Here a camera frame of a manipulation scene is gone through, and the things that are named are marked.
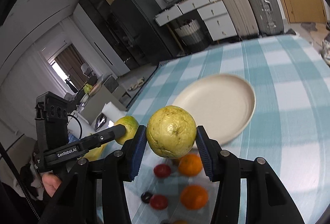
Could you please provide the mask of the person's left hand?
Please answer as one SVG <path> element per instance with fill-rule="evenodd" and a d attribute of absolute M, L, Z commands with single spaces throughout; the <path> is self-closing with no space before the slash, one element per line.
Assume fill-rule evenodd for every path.
<path fill-rule="evenodd" d="M 42 175 L 42 183 L 48 195 L 52 197 L 61 185 L 62 181 L 53 173 L 45 173 Z"/>

